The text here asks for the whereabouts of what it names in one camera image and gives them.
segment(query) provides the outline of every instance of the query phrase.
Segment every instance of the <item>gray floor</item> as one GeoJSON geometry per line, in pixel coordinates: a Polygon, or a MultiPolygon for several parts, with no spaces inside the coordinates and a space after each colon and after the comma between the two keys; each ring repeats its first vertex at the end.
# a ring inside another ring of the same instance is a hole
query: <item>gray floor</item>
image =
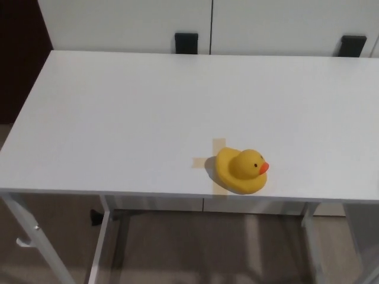
{"type": "MultiPolygon", "coordinates": [[[[8,131],[0,126],[0,142],[8,131]]],[[[85,283],[99,234],[99,227],[90,226],[88,213],[101,209],[98,198],[25,195],[25,200],[77,283],[85,283]]],[[[115,222],[121,223],[117,253],[112,249],[117,229],[107,244],[113,269],[102,271],[99,284],[312,283],[300,221],[268,215],[150,212],[133,216],[127,231],[124,217],[115,222]]],[[[361,268],[345,219],[315,217],[315,222],[329,283],[352,283],[361,268]]],[[[24,233],[2,201],[0,228],[0,284],[58,283],[35,249],[16,245],[24,233]]]]}

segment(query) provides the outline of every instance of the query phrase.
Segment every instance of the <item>tape cross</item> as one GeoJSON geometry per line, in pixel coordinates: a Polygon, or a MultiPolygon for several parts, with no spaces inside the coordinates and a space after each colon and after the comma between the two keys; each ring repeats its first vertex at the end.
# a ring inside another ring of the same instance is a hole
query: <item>tape cross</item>
{"type": "MultiPolygon", "coordinates": [[[[225,138],[218,138],[213,139],[212,143],[212,154],[213,156],[216,156],[217,153],[226,146],[226,139],[225,138]]],[[[205,169],[205,161],[208,158],[193,158],[193,164],[192,168],[195,169],[205,169]]],[[[213,173],[213,180],[219,181],[219,177],[216,173],[213,173]]],[[[222,186],[218,185],[216,182],[212,181],[212,188],[213,188],[213,194],[214,195],[227,195],[227,190],[223,188],[222,186]]]]}

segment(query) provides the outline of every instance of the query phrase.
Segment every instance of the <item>dark wall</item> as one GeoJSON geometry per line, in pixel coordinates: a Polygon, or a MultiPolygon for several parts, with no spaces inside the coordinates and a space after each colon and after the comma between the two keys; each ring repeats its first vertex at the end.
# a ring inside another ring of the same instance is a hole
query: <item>dark wall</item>
{"type": "Polygon", "coordinates": [[[0,124],[15,121],[52,49],[37,0],[0,0],[0,124]]]}

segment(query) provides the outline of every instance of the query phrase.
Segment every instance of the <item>duck body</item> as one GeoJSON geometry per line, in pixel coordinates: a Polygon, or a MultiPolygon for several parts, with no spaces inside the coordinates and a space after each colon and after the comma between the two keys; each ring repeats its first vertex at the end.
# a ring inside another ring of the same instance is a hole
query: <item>duck body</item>
{"type": "Polygon", "coordinates": [[[216,156],[216,171],[220,180],[240,194],[262,189],[267,181],[269,165],[255,150],[239,151],[224,147],[216,156]]]}

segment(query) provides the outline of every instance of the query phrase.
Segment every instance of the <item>duck head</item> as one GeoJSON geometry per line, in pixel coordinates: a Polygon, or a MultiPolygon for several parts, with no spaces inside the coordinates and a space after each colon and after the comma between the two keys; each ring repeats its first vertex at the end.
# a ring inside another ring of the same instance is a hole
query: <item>duck head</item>
{"type": "Polygon", "coordinates": [[[229,164],[230,173],[238,179],[254,179],[269,168],[265,159],[255,150],[244,150],[229,164]]]}

